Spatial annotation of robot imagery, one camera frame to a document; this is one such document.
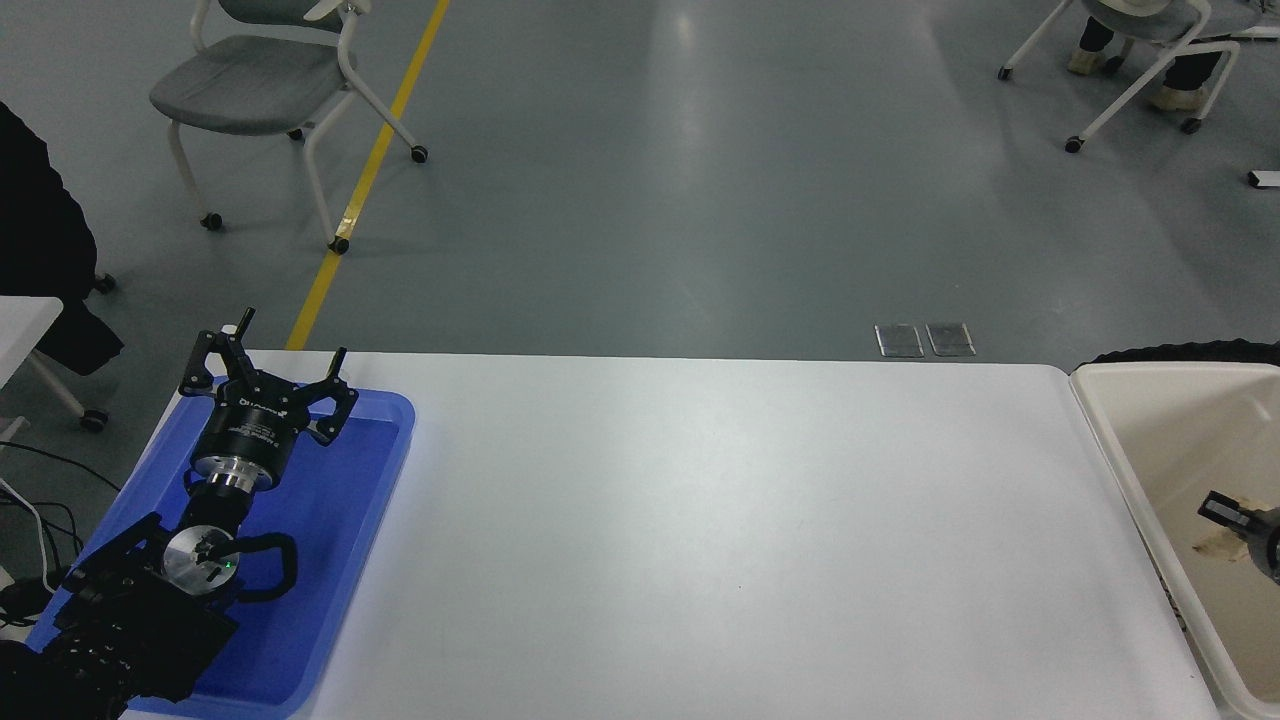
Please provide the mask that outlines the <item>left gripper's black drum body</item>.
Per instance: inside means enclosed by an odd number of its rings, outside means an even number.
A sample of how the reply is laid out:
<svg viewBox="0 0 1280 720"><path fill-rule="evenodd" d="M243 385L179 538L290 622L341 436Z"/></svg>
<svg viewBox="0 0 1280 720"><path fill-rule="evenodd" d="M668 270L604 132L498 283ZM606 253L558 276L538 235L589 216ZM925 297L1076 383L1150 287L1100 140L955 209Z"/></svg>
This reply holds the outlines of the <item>left gripper's black drum body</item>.
<svg viewBox="0 0 1280 720"><path fill-rule="evenodd" d="M310 425L308 407L321 398L317 386L282 378L228 378L218 387L192 386L189 395L214 401L189 460L198 473L229 460L250 462L260 473L283 473Z"/></svg>

